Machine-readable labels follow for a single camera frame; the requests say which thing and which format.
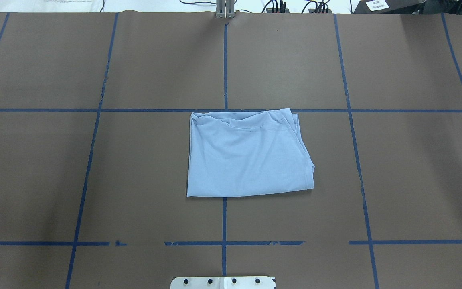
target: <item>light blue t-shirt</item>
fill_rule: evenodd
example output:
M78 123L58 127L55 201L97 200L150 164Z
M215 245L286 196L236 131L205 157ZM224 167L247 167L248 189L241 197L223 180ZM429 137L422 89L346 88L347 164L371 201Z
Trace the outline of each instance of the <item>light blue t-shirt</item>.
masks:
M191 115L187 196L313 189L314 170L299 117L289 108Z

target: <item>white plastic plate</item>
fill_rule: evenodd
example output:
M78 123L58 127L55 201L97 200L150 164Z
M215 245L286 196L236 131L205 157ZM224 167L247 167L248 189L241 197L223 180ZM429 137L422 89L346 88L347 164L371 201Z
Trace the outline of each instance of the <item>white plastic plate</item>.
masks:
M170 289L275 289L275 277L177 277Z

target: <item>cable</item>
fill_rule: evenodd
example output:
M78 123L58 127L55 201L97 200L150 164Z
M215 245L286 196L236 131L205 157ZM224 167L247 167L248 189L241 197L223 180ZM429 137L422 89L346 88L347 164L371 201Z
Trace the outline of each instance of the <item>cable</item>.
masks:
M274 12L274 2L276 3L277 5L277 0L270 0L268 1L266 4L265 4L265 7L263 8L263 10L261 11L262 13L266 10L266 7L268 6L268 4L272 3L272 13Z
M310 5L311 3L315 3L315 10L317 10L318 2L308 0L308 3L306 3L306 5L304 6L304 8L302 8L301 14L304 13L304 10L306 10L306 7L307 7L308 5Z
M315 3L315 10L312 12L312 13L321 13L321 14L325 14L325 13L329 13L329 1L330 0L327 0L327 2L324 2L323 0L322 1L313 1L313 0L306 0L308 1L308 3L306 3L306 5L304 6L304 8L302 8L302 13L304 13L304 11L306 10L306 7L308 5L310 5L310 3Z
M185 2L183 0L179 0L179 2L183 3L183 4L211 4L211 5L216 5L216 3L213 3L213 2L208 2L208 1L199 1L199 2Z

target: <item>fabric fold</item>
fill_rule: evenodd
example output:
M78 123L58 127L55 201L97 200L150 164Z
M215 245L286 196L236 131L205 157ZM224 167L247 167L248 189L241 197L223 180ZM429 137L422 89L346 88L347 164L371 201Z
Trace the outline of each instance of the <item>fabric fold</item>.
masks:
M313 189L314 169L299 117L289 108L191 115L187 196Z

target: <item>white label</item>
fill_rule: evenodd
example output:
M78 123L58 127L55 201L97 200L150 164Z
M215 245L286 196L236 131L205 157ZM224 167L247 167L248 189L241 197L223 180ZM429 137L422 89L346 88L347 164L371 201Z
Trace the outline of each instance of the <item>white label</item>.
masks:
M365 3L367 4L368 9L370 9L370 11L377 11L377 10L390 8L390 6L388 6L385 0L374 0L374 1L368 1Z

